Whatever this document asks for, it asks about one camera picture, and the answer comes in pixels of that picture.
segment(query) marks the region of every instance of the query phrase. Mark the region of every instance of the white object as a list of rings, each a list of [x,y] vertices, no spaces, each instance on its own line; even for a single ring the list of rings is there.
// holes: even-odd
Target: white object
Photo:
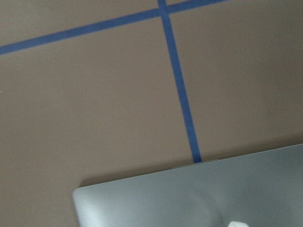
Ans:
[[[232,221],[231,223],[229,223],[228,227],[249,227],[249,226],[242,222]]]

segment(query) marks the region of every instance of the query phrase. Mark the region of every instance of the laptop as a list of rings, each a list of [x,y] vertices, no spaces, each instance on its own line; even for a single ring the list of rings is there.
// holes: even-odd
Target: laptop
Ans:
[[[78,188],[81,227],[301,227],[303,144]]]

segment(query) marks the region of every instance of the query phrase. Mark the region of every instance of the blue line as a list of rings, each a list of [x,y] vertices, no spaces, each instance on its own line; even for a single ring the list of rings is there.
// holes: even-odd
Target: blue line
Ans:
[[[172,31],[169,14],[167,12],[167,6],[165,0],[158,0],[158,5],[160,9],[160,16],[163,23],[164,33],[166,36],[170,61],[175,76],[175,82],[177,86],[185,127],[187,130],[187,136],[189,140],[191,153],[193,156],[194,163],[202,162],[201,154],[199,151],[199,145],[196,137],[196,132],[194,128],[194,123],[189,108],[189,102],[188,102],[185,83],[182,75],[181,65],[179,62],[177,46]]]
[[[167,6],[168,13],[177,13],[188,9],[193,9],[201,6],[207,6],[210,4],[218,3],[227,0],[189,0],[181,3]]]
[[[70,30],[44,35],[38,38],[28,39],[14,44],[0,47],[0,55],[20,51],[34,46],[48,44],[63,39],[72,38],[79,35],[102,31],[116,26],[126,25],[137,21],[147,20],[160,15],[159,9],[151,9],[140,13],[131,14],[124,17],[94,23],[91,25],[81,26]]]

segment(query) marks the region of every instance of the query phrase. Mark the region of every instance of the blue stripe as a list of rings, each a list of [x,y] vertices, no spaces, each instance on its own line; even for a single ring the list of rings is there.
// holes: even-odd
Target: blue stripe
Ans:
[[[210,4],[218,3],[226,0],[189,0],[173,5],[167,6],[168,13],[177,13],[188,9],[193,9],[201,6],[207,6]]]
[[[79,35],[102,31],[105,29],[109,29],[109,28],[113,28],[113,27],[117,27],[117,26],[121,26],[121,25],[126,25],[126,24],[130,24],[133,22],[141,21],[141,20],[151,19],[154,17],[158,17],[159,15],[160,15],[159,9],[151,9],[148,11],[131,14],[131,15],[124,16],[124,17],[118,17],[115,19],[98,22],[98,23],[94,23],[91,25],[77,27],[77,28],[73,28],[70,30],[53,33],[50,35],[44,35],[44,36],[34,38],[34,39],[28,39],[28,40],[21,41],[18,43],[1,46],[0,55],[14,52],[14,51],[20,51],[20,50],[27,49],[27,48],[34,47],[34,46],[39,46],[39,45],[43,45],[43,44],[56,42],[56,41],[63,40],[63,39],[72,38],[72,37],[79,36]]]
[[[189,102],[187,98],[187,93],[185,89],[185,83],[183,80],[181,65],[179,62],[178,51],[176,47],[176,42],[174,38],[174,34],[172,31],[172,26],[169,18],[169,14],[167,12],[167,6],[165,0],[158,0],[158,5],[160,9],[160,16],[163,23],[164,33],[166,37],[166,42],[169,50],[170,61],[172,65],[172,69],[175,76],[175,82],[177,86],[177,91],[179,95],[179,100],[181,103],[181,109],[183,113],[183,118],[185,122],[185,127],[187,130],[187,136],[189,140],[189,145],[191,149],[191,153],[193,156],[194,163],[202,162],[199,145],[196,137],[196,132],[194,128],[193,119],[191,116]]]

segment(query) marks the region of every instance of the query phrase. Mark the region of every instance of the gray metallic surface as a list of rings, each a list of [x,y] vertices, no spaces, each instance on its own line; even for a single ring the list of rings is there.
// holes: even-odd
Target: gray metallic surface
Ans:
[[[303,144],[79,188],[82,227],[303,224]]]

